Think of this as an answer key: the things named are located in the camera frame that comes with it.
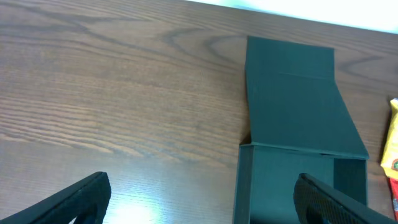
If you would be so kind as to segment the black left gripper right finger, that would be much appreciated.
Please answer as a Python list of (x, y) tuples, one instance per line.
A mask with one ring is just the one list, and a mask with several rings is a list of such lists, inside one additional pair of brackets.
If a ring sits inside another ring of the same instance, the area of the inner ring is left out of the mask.
[(306, 173), (295, 183), (294, 205), (300, 223), (397, 223)]

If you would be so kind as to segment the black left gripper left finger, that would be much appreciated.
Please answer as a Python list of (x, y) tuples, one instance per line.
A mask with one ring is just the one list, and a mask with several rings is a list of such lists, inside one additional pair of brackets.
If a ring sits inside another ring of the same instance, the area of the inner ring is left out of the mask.
[(95, 172), (18, 213), (1, 224), (102, 224), (111, 186), (105, 172)]

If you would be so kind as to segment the dark green box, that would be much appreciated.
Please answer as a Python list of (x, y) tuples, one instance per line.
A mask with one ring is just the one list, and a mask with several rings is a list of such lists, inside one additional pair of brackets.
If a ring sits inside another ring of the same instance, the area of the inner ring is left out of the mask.
[(327, 47), (250, 36), (250, 135), (239, 147), (234, 223), (297, 223), (294, 186), (307, 173), (362, 204), (369, 154), (335, 82)]

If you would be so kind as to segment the red Hacks candy bag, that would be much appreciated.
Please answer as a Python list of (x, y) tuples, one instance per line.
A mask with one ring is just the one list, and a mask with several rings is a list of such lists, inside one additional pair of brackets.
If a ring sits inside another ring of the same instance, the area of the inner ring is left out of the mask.
[(395, 220), (398, 221), (398, 184), (397, 180), (393, 178), (389, 178), (389, 183), (391, 186), (391, 194), (392, 194), (392, 206), (394, 210)]

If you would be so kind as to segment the yellow snack packet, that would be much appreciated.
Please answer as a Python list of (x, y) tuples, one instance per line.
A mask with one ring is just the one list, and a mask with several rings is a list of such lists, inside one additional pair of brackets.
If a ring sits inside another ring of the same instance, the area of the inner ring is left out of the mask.
[(389, 178), (397, 179), (397, 98), (390, 101), (391, 122), (382, 155), (381, 167)]

